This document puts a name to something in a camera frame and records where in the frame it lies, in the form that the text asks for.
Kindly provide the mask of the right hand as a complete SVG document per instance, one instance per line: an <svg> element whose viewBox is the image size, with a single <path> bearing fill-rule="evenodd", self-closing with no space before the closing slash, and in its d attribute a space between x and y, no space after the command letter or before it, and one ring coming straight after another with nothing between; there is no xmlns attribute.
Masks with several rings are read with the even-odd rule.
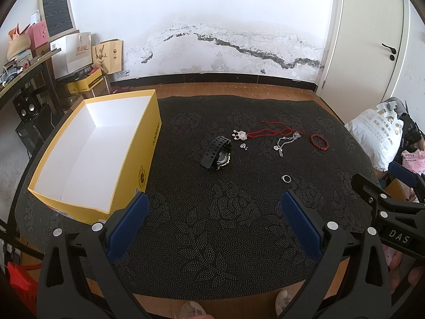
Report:
<svg viewBox="0 0 425 319"><path fill-rule="evenodd" d="M404 256L389 246L383 245L382 249L389 269L390 293L393 294L404 279L415 287L424 274L424 266L414 266L415 260L412 257Z"/></svg>

